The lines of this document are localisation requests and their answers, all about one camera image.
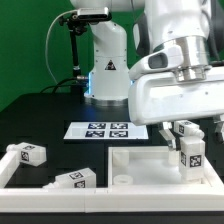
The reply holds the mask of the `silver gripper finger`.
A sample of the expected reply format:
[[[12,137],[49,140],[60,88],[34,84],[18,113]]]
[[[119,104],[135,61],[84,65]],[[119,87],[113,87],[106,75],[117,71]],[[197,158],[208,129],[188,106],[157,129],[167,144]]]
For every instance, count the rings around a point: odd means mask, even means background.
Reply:
[[[215,136],[220,144],[224,144],[224,114],[214,117]]]
[[[167,142],[167,145],[171,151],[178,151],[176,137],[171,131],[172,123],[171,122],[162,122],[159,124],[159,133]]]

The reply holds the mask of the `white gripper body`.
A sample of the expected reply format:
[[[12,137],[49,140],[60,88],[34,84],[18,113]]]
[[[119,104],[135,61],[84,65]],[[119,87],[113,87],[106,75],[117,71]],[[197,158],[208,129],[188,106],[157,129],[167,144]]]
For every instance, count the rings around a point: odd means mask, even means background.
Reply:
[[[171,72],[144,75],[129,89],[128,108],[135,125],[224,114],[224,67],[189,82],[178,82]]]

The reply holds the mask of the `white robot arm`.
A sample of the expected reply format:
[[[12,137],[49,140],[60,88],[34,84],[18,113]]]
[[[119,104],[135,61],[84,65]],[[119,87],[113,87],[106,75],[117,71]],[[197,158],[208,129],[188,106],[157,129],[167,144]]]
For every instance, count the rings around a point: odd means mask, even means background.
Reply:
[[[135,125],[224,114],[224,66],[209,63],[216,0],[70,0],[90,23],[94,66],[84,97],[107,106],[127,102]],[[104,16],[143,9],[134,24],[141,59],[128,68],[125,33]]]

